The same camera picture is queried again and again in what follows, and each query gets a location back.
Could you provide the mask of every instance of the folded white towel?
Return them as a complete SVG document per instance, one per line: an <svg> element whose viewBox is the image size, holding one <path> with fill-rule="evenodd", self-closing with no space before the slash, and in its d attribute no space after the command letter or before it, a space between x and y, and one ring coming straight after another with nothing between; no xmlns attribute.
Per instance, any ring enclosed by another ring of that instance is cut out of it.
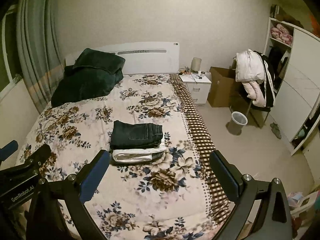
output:
<svg viewBox="0 0 320 240"><path fill-rule="evenodd" d="M158 148L114 150L112 157L120 163L148 162L152 160L152 154L164 152L166 149L164 137L162 137Z"/></svg>

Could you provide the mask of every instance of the window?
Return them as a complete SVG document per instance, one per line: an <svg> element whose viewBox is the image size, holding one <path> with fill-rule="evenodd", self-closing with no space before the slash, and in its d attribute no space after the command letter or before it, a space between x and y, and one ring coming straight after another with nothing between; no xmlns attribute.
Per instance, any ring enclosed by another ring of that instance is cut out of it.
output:
<svg viewBox="0 0 320 240"><path fill-rule="evenodd" d="M12 5L1 21L0 38L0 100L21 79L17 38L17 5Z"/></svg>

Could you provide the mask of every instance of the wardrobe door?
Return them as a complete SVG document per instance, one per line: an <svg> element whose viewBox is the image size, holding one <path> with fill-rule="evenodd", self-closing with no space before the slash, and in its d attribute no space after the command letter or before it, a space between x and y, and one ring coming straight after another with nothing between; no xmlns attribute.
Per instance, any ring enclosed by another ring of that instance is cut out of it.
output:
<svg viewBox="0 0 320 240"><path fill-rule="evenodd" d="M318 99L320 89L310 78L299 71L294 65L288 64L283 80L296 90L309 106L313 108Z"/></svg>
<svg viewBox="0 0 320 240"><path fill-rule="evenodd" d="M270 115L289 141L292 141L311 112L307 101L286 81L282 82Z"/></svg>
<svg viewBox="0 0 320 240"><path fill-rule="evenodd" d="M320 42L297 29L294 30L289 64L320 88Z"/></svg>

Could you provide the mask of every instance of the lamp shade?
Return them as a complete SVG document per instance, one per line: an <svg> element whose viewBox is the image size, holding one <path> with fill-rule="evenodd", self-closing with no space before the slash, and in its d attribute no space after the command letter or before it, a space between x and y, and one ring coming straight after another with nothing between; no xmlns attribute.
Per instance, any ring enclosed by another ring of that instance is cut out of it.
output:
<svg viewBox="0 0 320 240"><path fill-rule="evenodd" d="M191 62L191 69L194 72L198 72L200 70L200 65L201 65L201 59L194 57Z"/></svg>

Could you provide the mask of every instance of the folded bedding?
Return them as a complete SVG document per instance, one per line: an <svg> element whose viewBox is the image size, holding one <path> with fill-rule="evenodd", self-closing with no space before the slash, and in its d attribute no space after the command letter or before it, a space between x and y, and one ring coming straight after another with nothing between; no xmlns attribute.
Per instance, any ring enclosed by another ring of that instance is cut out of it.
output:
<svg viewBox="0 0 320 240"><path fill-rule="evenodd" d="M277 24L276 27L272 27L270 29L271 36L278 40L281 41L285 44L291 45L293 36L290 35L290 32L281 24Z"/></svg>
<svg viewBox="0 0 320 240"><path fill-rule="evenodd" d="M52 107L108 95L123 79L124 62L117 55L85 49L73 66L66 66L64 78L52 95Z"/></svg>

